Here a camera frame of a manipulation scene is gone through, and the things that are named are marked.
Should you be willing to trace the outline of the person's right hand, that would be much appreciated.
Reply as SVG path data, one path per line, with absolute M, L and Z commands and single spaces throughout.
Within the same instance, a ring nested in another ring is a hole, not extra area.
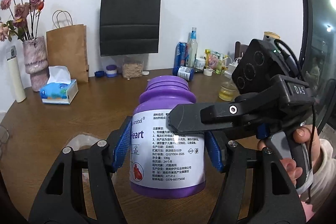
M 271 134 L 268 127 L 262 124 L 257 127 L 257 139 L 268 149 L 274 158 L 270 163 L 270 175 L 273 191 L 280 194 L 289 193 L 287 181 L 290 173 L 298 172 L 291 177 L 298 194 L 305 192 L 313 183 L 313 169 L 319 149 L 313 148 L 316 128 L 303 125 L 291 132 L 277 131 Z

